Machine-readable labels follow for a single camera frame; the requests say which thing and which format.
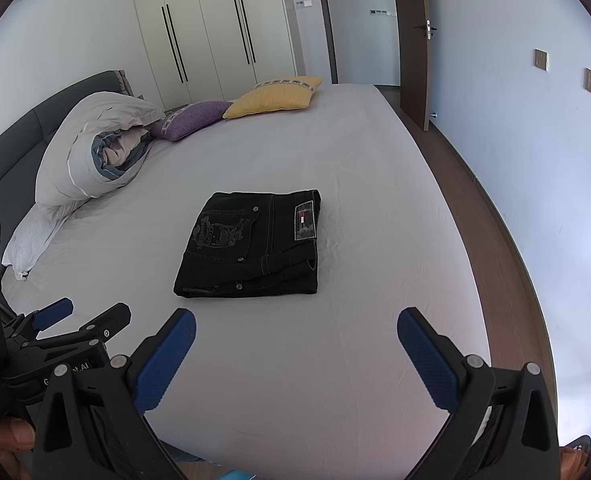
white bed sheet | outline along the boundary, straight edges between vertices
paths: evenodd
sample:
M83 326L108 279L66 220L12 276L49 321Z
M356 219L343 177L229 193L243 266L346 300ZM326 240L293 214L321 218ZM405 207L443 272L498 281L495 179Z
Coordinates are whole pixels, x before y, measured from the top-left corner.
M319 189L319 291L193 299L173 283L195 219L216 191ZM63 225L28 280L4 293L19 312L67 296L75 330L114 303L133 319L108 344L130 354L177 307L197 338L160 406L158 436L215 463L276 480L400 480L447 414L400 345L417 306L464 353L489 361L460 234L415 142L373 86L321 87L307 110L222 121L156 141L137 177Z

baseboard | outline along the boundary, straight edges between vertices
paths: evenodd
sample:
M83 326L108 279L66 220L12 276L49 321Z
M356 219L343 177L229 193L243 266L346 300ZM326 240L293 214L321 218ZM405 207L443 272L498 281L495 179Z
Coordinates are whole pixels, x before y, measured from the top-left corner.
M480 193L480 196L482 196L482 200L486 204L488 210L491 212L491 215L493 216L493 218L498 226L498 229L502 233L502 237L504 238L504 240L507 244L507 247L509 248L509 251L511 252L511 256L512 256L513 261L515 263L515 267L518 269L518 272L520 273L520 279L521 279L523 286L529 296L529 304L531 306L531 311L533 313L533 318L535 321L535 328L536 328L538 336L539 336L539 344L544 345L544 348L542 348L543 355L545 355L549 358L549 365L551 366L551 370L553 370L553 384L549 385L549 387L551 389L550 394L551 394L551 403L553 404L553 411L554 411L554 414L557 418L557 416L558 416L558 387L557 387L557 381L555 379L555 367L553 364L553 352L551 351L549 332L546 329L546 321L544 320L542 308L540 306L540 301L538 300L537 293L535 291L535 287L533 286L533 282L531 281L531 276L529 275L529 273L527 271L527 266L525 265L525 262L522 259L522 255L520 254L520 251L518 250L517 245L515 245L515 240L511 236L511 233L509 232L509 229L507 228L507 225L505 224L504 219L502 218L502 216L498 212L498 209L495 207L495 204L493 203L493 200L491 200L491 197L489 196L489 194L486 192L486 190L484 189L484 187L482 186L482 184L480 183L478 178L473 173L473 170L471 170L471 168L466 163L466 161L462 158L460 153L453 147L453 144L451 144L451 142L449 142L449 140L447 139L445 134L443 134L440 131L440 129L437 126L435 126L435 123L431 122L431 125L433 126L433 129L435 130L435 132L442 137L442 140L448 146L449 150L451 150L451 153L453 153L453 156L456 158L456 160L461 165L463 170L466 171L467 175L469 175L469 177L471 178L471 181L473 182L475 188Z

human hand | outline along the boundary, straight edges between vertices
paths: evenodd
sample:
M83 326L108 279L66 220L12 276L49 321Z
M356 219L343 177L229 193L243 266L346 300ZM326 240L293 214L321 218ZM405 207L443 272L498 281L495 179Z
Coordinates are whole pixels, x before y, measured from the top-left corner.
M13 480L31 480L13 453L33 449L35 431L20 418L5 417L0 421L0 463Z

white pillow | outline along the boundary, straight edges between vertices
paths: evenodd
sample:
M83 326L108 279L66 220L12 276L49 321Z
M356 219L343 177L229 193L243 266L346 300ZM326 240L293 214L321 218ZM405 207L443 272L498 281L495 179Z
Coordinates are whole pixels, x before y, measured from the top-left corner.
M2 265L12 266L16 280L24 281L64 222L66 218L48 219L35 204L13 232L2 256Z
M98 92L80 101L66 116L42 158L35 181L35 201L51 219L64 218L89 198L125 186L140 170L142 156L119 178L99 173L92 156L96 136L125 132L165 118L157 105L123 94Z

white wardrobe door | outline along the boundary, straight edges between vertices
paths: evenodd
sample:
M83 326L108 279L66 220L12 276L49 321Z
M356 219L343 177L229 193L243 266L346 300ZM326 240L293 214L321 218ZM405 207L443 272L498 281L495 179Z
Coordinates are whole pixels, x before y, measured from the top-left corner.
M295 76L283 0L242 0L258 82Z
M177 53L174 56L175 46L166 32L163 7L164 0L135 0L150 66L164 107L169 110L190 103L191 95L176 64Z
M238 0L200 0L224 98L237 99L257 81Z
M188 78L194 102L221 100L222 89L215 70L199 0L164 0L177 38L180 68Z

